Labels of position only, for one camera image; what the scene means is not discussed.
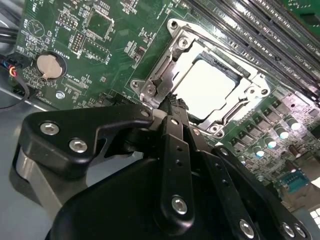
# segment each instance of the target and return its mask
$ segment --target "dimm slot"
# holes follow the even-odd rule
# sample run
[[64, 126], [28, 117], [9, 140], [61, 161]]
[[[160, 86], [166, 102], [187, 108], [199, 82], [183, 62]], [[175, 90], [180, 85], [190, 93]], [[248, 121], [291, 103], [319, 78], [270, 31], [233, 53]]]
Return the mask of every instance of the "dimm slot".
[[[314, 92], [310, 91], [308, 89], [308, 87], [306, 87], [305, 85], [303, 85], [300, 82], [297, 82], [286, 71], [283, 72], [279, 68], [279, 66], [277, 66], [273, 62], [270, 62], [269, 60], [267, 60], [256, 49], [251, 48], [245, 41], [243, 41], [241, 38], [239, 38], [239, 36], [236, 35], [233, 31], [230, 31], [229, 29], [227, 29], [224, 24], [222, 24], [220, 21], [216, 20], [215, 18], [212, 18], [208, 14], [209, 9], [205, 5], [199, 4], [199, 3], [195, 2], [194, 0], [184, 0], [184, 2], [189, 4], [190, 6], [192, 6], [195, 13], [202, 16], [203, 19], [208, 21], [210, 24], [216, 26], [222, 33], [226, 34], [226, 36], [229, 39], [231, 39], [235, 44], [237, 44], [240, 48], [242, 48], [244, 51], [247, 51], [248, 53], [250, 53], [250, 55], [252, 57], [254, 57], [255, 59], [257, 59], [257, 61], [259, 62], [258, 65], [262, 66], [262, 68], [264, 68], [269, 73], [272, 73], [274, 75], [275, 79], [277, 79], [280, 82], [280, 84], [284, 83], [284, 84], [296, 89], [297, 91], [300, 91], [302, 94], [309, 97], [310, 99], [318, 99], [318, 96]], [[233, 49], [233, 50], [237, 54], [240, 54], [240, 52], [238, 50], [235, 50], [235, 49]]]
[[320, 64], [314, 59], [311, 60], [309, 55], [298, 44], [284, 36], [281, 31], [274, 28], [271, 29], [268, 26], [268, 21], [266, 21], [264, 16], [261, 16], [262, 14], [256, 14], [257, 11], [251, 7], [241, 5], [241, 3], [234, 0], [225, 0], [224, 3], [254, 28], [259, 29], [260, 32], [274, 44], [278, 43], [281, 44], [283, 48], [290, 49], [290, 52], [293, 53], [292, 58], [297, 64], [304, 68], [308, 73], [312, 74], [315, 79], [320, 81], [320, 72], [318, 71], [318, 69], [320, 69]]

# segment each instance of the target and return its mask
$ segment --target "cable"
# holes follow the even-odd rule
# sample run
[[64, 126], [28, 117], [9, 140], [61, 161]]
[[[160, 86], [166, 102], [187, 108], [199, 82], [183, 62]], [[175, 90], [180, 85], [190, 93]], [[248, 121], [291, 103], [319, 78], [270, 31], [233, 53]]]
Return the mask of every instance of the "cable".
[[0, 35], [0, 43], [16, 44], [16, 42], [17, 42], [17, 38], [16, 37]]
[[16, 67], [15, 66], [10, 66], [9, 67], [9, 74], [10, 74], [10, 76], [12, 76], [14, 78], [17, 76], [17, 72], [16, 72]]
[[0, 14], [7, 18], [10, 22], [14, 23], [16, 26], [19, 26], [20, 18], [16, 16], [15, 13], [10, 11], [8, 7], [0, 1]]
[[30, 90], [29, 90], [28, 85], [26, 84], [26, 82], [18, 75], [15, 76], [15, 80], [22, 86], [22, 88], [24, 90], [24, 96], [20, 101], [18, 101], [17, 103], [15, 103], [15, 104], [13, 104], [11, 106], [1, 107], [0, 108], [0, 113], [6, 112], [6, 111], [10, 111], [10, 110], [13, 110], [13, 109], [17, 108], [18, 106], [23, 104], [26, 100], [28, 100], [28, 98], [30, 96]]
[[18, 30], [0, 26], [0, 34], [9, 35], [9, 36], [17, 36]]

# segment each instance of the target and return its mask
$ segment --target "black cable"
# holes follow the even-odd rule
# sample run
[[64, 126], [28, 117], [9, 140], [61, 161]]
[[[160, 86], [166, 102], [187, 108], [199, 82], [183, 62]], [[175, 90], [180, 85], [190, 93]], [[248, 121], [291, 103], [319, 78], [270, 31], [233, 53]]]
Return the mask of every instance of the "black cable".
[[18, 106], [23, 104], [26, 100], [28, 100], [28, 98], [30, 96], [30, 90], [29, 90], [28, 85], [26, 84], [26, 82], [18, 75], [15, 77], [15, 80], [23, 87], [24, 96], [20, 101], [18, 101], [17, 103], [15, 103], [15, 104], [13, 104], [11, 106], [0, 107], [0, 113], [6, 112], [6, 111], [10, 111], [10, 110], [13, 110], [13, 109], [17, 108]]
[[10, 35], [10, 36], [17, 36], [18, 35], [18, 30], [0, 26], [0, 34]]
[[16, 16], [5, 4], [0, 1], [0, 14], [7, 18], [10, 22], [19, 26], [20, 18]]
[[2, 36], [0, 35], [0, 43], [4, 44], [16, 44], [17, 38], [14, 36]]

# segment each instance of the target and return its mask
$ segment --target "screw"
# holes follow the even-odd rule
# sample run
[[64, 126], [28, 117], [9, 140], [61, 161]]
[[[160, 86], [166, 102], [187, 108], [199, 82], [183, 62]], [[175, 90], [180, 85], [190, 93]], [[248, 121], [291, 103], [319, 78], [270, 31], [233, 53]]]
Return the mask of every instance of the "screw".
[[193, 132], [195, 135], [199, 136], [200, 135], [200, 131], [196, 128], [193, 129]]
[[179, 125], [179, 122], [177, 120], [175, 120], [174, 118], [171, 119], [171, 122], [174, 124], [174, 125]]
[[295, 228], [295, 230], [303, 237], [303, 238], [306, 238], [307, 236], [306, 236], [306, 234], [305, 234], [305, 232], [296, 224], [296, 225], [294, 225], [294, 228]]
[[141, 114], [145, 117], [150, 117], [150, 113], [146, 112], [146, 111], [141, 111]]
[[137, 89], [137, 88], [139, 87], [139, 84], [138, 84], [136, 81], [134, 81], [134, 82], [132, 83], [132, 87], [134, 87], [135, 89]]
[[60, 131], [59, 127], [51, 122], [45, 122], [41, 124], [40, 130], [44, 134], [50, 135], [50, 136], [56, 135]]
[[282, 227], [283, 227], [284, 231], [285, 231], [290, 237], [292, 237], [292, 238], [295, 237], [294, 231], [292, 230], [292, 228], [291, 228], [288, 224], [286, 224], [286, 223], [284, 222], [284, 223], [282, 223]]
[[185, 36], [181, 37], [179, 39], [178, 46], [181, 49], [187, 49], [189, 47], [189, 39]]
[[249, 239], [253, 239], [255, 237], [255, 232], [253, 228], [247, 223], [247, 221], [241, 219], [239, 222], [240, 229]]
[[264, 176], [260, 175], [258, 176], [258, 181], [259, 182], [263, 182], [265, 180]]
[[57, 99], [64, 99], [66, 97], [65, 93], [63, 91], [56, 91], [55, 97]]
[[87, 151], [88, 146], [87, 144], [80, 140], [80, 139], [74, 139], [69, 143], [69, 147], [71, 148], [72, 151], [78, 153], [78, 154], [82, 154], [85, 151]]
[[188, 211], [187, 204], [180, 197], [175, 196], [172, 198], [171, 205], [173, 209], [180, 215], [184, 215]]
[[220, 151], [221, 151], [224, 155], [228, 156], [228, 152], [227, 152], [227, 150], [225, 150], [224, 148], [220, 148]]

